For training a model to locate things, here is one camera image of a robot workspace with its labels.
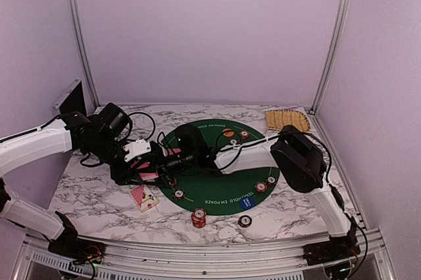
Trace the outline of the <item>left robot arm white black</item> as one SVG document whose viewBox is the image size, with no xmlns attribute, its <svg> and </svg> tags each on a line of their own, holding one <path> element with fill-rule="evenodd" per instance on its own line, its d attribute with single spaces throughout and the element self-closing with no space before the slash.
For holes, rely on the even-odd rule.
<svg viewBox="0 0 421 280">
<path fill-rule="evenodd" d="M 132 119 L 113 103 L 91 116 L 77 111 L 60 114 L 41 126 L 1 140 L 1 175 L 46 156 L 79 150 L 109 165 L 117 184 L 141 183 L 135 160 L 160 148 L 149 139 L 129 141 L 120 136 L 125 128 L 132 127 Z M 8 191 L 4 183 L 1 218 L 41 233 L 69 257 L 83 251 L 83 242 L 65 215 L 25 201 Z"/>
</svg>

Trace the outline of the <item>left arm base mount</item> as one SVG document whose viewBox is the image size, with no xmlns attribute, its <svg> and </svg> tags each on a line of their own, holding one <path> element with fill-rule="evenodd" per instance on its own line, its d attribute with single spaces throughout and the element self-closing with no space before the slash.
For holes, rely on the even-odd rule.
<svg viewBox="0 0 421 280">
<path fill-rule="evenodd" d="M 91 241 L 79 238 L 79 234 L 70 220 L 58 211 L 55 211 L 62 221 L 64 230 L 56 239 L 45 237 L 48 242 L 48 251 L 75 259 L 78 263 L 82 261 L 100 262 L 105 250 L 105 244 L 98 241 Z"/>
</svg>

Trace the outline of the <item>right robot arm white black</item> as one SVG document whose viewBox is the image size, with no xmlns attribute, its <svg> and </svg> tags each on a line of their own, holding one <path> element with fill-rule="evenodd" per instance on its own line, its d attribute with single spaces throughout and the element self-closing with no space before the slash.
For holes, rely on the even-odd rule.
<svg viewBox="0 0 421 280">
<path fill-rule="evenodd" d="M 353 220 L 343 198 L 329 179 L 332 162 L 325 144 L 314 135 L 299 131 L 292 125 L 277 135 L 245 144 L 208 146 L 201 131 L 192 124 L 177 128 L 180 151 L 163 149 L 152 143 L 153 169 L 166 184 L 171 175 L 188 168 L 199 168 L 211 174 L 232 174 L 256 168 L 278 168 L 287 185 L 307 196 L 326 224 L 332 240 L 326 254 L 339 259 L 351 249 L 349 235 Z"/>
</svg>

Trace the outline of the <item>red playing card deck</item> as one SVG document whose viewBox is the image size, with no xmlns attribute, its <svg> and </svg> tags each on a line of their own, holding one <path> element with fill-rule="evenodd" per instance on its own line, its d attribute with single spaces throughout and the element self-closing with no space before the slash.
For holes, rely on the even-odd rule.
<svg viewBox="0 0 421 280">
<path fill-rule="evenodd" d="M 137 170 L 139 171 L 139 175 L 143 181 L 149 181 L 159 177 L 156 167 L 150 162 L 144 162 L 137 167 Z"/>
</svg>

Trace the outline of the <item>orange poker chip stack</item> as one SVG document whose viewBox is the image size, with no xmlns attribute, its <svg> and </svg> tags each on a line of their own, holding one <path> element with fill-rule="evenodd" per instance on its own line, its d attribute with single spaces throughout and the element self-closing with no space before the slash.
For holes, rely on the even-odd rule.
<svg viewBox="0 0 421 280">
<path fill-rule="evenodd" d="M 202 208 L 196 208 L 191 214 L 192 224 L 196 228 L 203 228 L 206 225 L 207 213 Z"/>
</svg>

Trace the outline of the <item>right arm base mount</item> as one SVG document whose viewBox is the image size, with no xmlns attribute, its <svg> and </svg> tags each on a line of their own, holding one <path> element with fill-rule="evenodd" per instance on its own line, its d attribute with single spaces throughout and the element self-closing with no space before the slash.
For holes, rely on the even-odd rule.
<svg viewBox="0 0 421 280">
<path fill-rule="evenodd" d="M 305 245 L 303 247 L 303 258 L 309 266 L 313 266 L 358 255 L 361 250 L 356 232 L 357 227 L 352 224 L 346 236 L 329 236 L 328 241 Z"/>
</svg>

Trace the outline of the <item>orange big blind button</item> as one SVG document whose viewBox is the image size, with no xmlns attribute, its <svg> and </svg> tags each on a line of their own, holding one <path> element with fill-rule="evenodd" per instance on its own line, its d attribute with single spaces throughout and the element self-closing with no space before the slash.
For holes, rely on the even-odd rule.
<svg viewBox="0 0 421 280">
<path fill-rule="evenodd" d="M 223 134 L 224 137 L 233 137 L 235 135 L 235 133 L 232 129 L 224 129 L 222 131 L 222 134 Z"/>
</svg>

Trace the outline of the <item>blue small blind button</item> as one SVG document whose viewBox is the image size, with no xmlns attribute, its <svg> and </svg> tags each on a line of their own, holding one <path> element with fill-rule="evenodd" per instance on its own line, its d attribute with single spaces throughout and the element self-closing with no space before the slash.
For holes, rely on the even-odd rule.
<svg viewBox="0 0 421 280">
<path fill-rule="evenodd" d="M 255 201 L 252 197 L 243 197 L 240 199 L 239 205 L 242 209 L 248 210 L 255 206 Z"/>
</svg>

